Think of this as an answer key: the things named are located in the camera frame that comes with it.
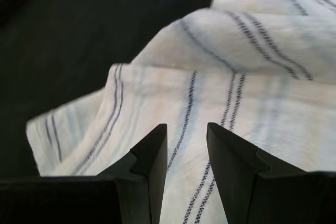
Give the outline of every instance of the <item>white cloth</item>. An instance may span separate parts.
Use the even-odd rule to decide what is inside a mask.
[[[213,0],[102,91],[28,122],[41,175],[95,175],[168,125],[160,223],[223,223],[208,122],[302,169],[336,170],[336,0]]]

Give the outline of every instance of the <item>white striped towel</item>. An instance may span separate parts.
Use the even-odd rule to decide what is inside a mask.
[[[105,88],[28,122],[41,175],[95,175],[168,124],[160,223],[223,223],[217,122],[302,169],[336,170],[336,0],[213,0],[162,29]]]

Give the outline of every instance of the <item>black surface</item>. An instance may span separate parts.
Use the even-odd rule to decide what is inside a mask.
[[[336,173],[307,173],[215,123],[207,146],[230,224],[336,222]]]
[[[164,26],[211,0],[29,0],[0,29],[0,176],[37,175],[27,120],[102,88]]]
[[[159,224],[166,170],[161,124],[96,177],[0,180],[0,223]]]

